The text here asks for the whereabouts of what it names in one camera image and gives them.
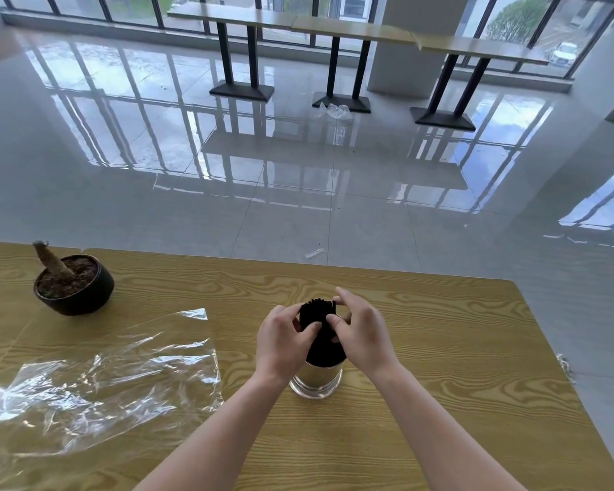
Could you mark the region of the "person's right hand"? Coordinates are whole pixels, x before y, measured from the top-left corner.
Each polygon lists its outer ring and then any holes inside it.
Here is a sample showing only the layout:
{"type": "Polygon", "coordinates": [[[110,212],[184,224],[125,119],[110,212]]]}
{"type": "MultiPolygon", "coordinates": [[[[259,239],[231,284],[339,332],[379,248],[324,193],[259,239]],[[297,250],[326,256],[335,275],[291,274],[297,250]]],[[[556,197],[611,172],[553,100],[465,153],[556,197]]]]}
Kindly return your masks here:
{"type": "Polygon", "coordinates": [[[350,314],[350,332],[338,341],[352,364],[377,386],[400,366],[384,318],[366,299],[341,287],[336,292],[335,304],[350,314]]]}

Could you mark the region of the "person's left hand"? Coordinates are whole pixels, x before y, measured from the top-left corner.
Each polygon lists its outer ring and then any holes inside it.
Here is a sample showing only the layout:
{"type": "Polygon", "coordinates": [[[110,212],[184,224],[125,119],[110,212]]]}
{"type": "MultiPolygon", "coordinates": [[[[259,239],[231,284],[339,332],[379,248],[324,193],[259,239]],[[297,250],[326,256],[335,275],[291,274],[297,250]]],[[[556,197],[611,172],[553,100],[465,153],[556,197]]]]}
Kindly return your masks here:
{"type": "Polygon", "coordinates": [[[298,313],[303,304],[277,305],[262,322],[257,333],[254,377],[285,389],[306,362],[308,353],[298,348],[298,313]]]}

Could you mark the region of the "bundle of black sticks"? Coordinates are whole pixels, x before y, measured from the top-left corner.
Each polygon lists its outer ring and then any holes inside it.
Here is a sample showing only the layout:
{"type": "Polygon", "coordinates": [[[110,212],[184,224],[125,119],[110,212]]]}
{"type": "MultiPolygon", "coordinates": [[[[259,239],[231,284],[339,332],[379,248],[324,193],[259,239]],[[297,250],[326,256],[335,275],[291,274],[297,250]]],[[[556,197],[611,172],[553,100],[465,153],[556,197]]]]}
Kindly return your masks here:
{"type": "Polygon", "coordinates": [[[336,314],[334,301],[315,298],[301,306],[298,313],[300,331],[314,322],[320,322],[321,328],[309,349],[306,361],[319,368],[331,368],[344,363],[347,359],[341,343],[334,342],[336,332],[327,321],[327,316],[336,314]]]}

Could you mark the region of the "person's right forearm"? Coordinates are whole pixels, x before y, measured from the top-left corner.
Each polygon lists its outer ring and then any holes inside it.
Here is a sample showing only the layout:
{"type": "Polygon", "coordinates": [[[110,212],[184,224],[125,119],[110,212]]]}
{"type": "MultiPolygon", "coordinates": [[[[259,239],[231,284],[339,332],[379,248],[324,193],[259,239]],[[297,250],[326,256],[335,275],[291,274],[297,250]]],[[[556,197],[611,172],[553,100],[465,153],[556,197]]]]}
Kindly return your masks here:
{"type": "Polygon", "coordinates": [[[393,414],[431,491],[526,491],[398,361],[365,374],[393,414]]]}

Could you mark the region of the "person's left forearm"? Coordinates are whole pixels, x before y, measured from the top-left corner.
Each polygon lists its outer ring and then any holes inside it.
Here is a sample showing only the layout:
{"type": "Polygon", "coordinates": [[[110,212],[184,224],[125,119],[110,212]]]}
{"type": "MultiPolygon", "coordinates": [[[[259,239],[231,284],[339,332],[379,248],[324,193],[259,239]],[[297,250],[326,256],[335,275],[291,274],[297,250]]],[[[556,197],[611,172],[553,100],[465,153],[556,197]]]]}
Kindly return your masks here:
{"type": "Polygon", "coordinates": [[[247,455],[294,372],[259,367],[133,491],[233,491],[247,455]]]}

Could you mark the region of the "shiny metal cup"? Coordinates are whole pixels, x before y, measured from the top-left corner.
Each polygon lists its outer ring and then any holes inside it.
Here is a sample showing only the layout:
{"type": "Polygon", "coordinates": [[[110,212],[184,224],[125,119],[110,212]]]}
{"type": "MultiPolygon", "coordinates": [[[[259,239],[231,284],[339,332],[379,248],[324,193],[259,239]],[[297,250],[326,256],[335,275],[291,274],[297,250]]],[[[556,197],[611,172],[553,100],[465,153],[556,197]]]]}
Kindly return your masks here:
{"type": "Polygon", "coordinates": [[[289,388],[305,399],[325,399],[340,386],[343,371],[344,362],[331,367],[319,367],[306,361],[289,382],[289,388]]]}

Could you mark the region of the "clear plastic bag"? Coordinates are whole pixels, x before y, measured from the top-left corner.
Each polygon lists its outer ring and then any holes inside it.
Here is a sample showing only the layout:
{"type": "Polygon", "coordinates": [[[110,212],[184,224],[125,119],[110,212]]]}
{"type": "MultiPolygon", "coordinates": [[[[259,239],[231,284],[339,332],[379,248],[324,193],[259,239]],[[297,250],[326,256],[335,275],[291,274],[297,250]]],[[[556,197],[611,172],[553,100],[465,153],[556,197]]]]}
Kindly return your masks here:
{"type": "Polygon", "coordinates": [[[174,449],[222,404],[205,308],[126,327],[0,385],[0,491],[174,449]]]}

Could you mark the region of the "crumpled clear plastic wrapper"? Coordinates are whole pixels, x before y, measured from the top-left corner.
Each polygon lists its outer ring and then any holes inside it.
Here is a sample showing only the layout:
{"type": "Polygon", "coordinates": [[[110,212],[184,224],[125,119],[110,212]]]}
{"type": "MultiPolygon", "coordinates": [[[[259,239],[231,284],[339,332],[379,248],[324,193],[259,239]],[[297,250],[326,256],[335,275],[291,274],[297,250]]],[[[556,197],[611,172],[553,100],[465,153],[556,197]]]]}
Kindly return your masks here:
{"type": "Polygon", "coordinates": [[[353,120],[351,110],[347,105],[335,105],[334,103],[322,102],[318,106],[317,118],[331,118],[337,121],[349,122],[353,120]]]}

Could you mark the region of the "black round plant pot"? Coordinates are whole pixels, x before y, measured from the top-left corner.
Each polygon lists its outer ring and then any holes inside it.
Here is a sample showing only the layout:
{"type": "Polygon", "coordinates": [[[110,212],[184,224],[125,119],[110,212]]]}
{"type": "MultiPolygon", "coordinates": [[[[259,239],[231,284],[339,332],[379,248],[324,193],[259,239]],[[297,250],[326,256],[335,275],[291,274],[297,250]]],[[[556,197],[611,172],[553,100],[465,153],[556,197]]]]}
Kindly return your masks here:
{"type": "Polygon", "coordinates": [[[33,293],[43,304],[64,316],[93,313],[111,297],[115,282],[106,267],[91,255],[77,254],[61,258],[75,277],[60,280],[44,269],[37,276],[33,293]]]}

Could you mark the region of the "crumpled clear plastic piece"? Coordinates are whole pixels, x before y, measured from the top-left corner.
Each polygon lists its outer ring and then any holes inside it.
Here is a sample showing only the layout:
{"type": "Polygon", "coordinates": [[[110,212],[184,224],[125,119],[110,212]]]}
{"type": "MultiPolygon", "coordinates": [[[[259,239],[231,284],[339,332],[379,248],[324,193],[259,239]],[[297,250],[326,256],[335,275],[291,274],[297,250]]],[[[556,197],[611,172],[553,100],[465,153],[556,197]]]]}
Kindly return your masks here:
{"type": "Polygon", "coordinates": [[[564,354],[556,354],[557,362],[565,373],[566,378],[572,385],[576,385],[576,380],[573,374],[573,370],[568,362],[568,359],[564,354]]]}

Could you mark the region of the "cut brown plant stump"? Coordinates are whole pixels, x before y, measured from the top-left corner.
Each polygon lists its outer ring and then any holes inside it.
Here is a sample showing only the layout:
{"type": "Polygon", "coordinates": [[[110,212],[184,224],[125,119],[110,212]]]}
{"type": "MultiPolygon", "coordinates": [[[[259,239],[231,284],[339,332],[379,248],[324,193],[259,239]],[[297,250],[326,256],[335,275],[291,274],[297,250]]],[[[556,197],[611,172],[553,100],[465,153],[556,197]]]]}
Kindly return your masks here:
{"type": "Polygon", "coordinates": [[[75,274],[49,249],[48,243],[37,240],[33,241],[32,246],[41,264],[46,268],[52,278],[58,281],[75,280],[75,274]]]}

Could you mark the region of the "wooden bar table black legs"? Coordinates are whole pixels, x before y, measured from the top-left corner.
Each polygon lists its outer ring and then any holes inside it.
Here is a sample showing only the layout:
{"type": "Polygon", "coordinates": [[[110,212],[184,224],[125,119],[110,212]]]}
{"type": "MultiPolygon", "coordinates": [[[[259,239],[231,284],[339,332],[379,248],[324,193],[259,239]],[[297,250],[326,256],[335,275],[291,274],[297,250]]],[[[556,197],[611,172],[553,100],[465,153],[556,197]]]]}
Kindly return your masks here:
{"type": "Polygon", "coordinates": [[[370,45],[372,42],[387,42],[418,46],[414,33],[391,25],[377,25],[363,22],[341,21],[315,16],[300,15],[290,26],[290,31],[311,35],[331,36],[331,51],[328,66],[327,91],[313,95],[312,107],[346,106],[351,113],[369,114],[368,98],[360,96],[370,45]],[[361,51],[352,95],[335,93],[335,78],[341,39],[360,40],[361,51]]]}
{"type": "Polygon", "coordinates": [[[219,38],[224,80],[221,80],[209,93],[215,97],[258,101],[267,103],[274,94],[274,87],[260,84],[259,58],[257,54],[257,29],[290,30],[297,15],[271,10],[221,6],[203,2],[186,2],[173,6],[168,17],[179,19],[215,22],[219,38]],[[249,57],[249,83],[234,80],[232,60],[229,49],[227,24],[243,25],[247,30],[247,49],[249,57]]]}
{"type": "Polygon", "coordinates": [[[447,55],[428,107],[413,106],[410,108],[412,119],[417,125],[474,132],[476,128],[469,116],[466,115],[466,108],[492,59],[532,65],[545,66],[549,64],[548,58],[541,50],[515,43],[463,36],[424,33],[414,33],[413,35],[420,51],[433,51],[447,55]],[[456,62],[461,56],[477,57],[478,62],[456,108],[452,112],[439,110],[438,107],[444,91],[451,79],[456,62]]]}

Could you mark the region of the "white car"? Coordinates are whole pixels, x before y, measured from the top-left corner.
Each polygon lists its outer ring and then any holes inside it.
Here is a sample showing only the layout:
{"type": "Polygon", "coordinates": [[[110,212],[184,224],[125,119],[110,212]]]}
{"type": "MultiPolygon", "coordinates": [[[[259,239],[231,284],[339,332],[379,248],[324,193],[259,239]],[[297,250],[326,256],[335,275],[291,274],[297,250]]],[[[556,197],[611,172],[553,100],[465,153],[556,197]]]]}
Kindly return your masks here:
{"type": "Polygon", "coordinates": [[[549,65],[571,67],[578,57],[580,47],[572,42],[561,42],[548,53],[549,65]]]}

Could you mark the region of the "green tree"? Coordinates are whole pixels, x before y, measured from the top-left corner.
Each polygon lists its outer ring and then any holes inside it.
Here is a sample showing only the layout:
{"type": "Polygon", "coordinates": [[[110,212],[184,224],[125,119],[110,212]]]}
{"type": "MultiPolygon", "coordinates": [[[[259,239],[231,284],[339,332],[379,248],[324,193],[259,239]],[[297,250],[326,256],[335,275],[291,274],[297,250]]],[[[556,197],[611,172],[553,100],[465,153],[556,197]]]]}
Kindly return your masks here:
{"type": "Polygon", "coordinates": [[[489,40],[520,45],[528,43],[548,10],[548,0],[516,0],[504,7],[486,26],[489,40]]]}

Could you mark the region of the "black window frame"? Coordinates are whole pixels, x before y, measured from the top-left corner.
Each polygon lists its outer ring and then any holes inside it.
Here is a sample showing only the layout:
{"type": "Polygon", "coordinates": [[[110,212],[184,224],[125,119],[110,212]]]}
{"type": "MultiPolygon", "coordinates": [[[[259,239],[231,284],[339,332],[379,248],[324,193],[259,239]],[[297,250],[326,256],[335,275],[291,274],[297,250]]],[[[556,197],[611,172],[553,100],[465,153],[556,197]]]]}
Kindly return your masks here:
{"type": "MultiPolygon", "coordinates": [[[[456,36],[486,39],[487,24],[516,0],[468,0],[456,29],[456,36]]],[[[0,8],[22,12],[48,13],[86,19],[111,20],[125,24],[179,29],[216,35],[214,22],[186,22],[167,16],[173,6],[186,2],[206,2],[223,6],[257,8],[295,15],[317,15],[341,21],[373,23],[380,20],[380,0],[0,0],[0,8]]],[[[548,53],[561,42],[580,47],[571,67],[532,65],[501,59],[490,70],[530,76],[552,76],[569,80],[581,61],[600,38],[604,24],[610,24],[614,0],[548,0],[548,10],[526,43],[548,53]]]]}

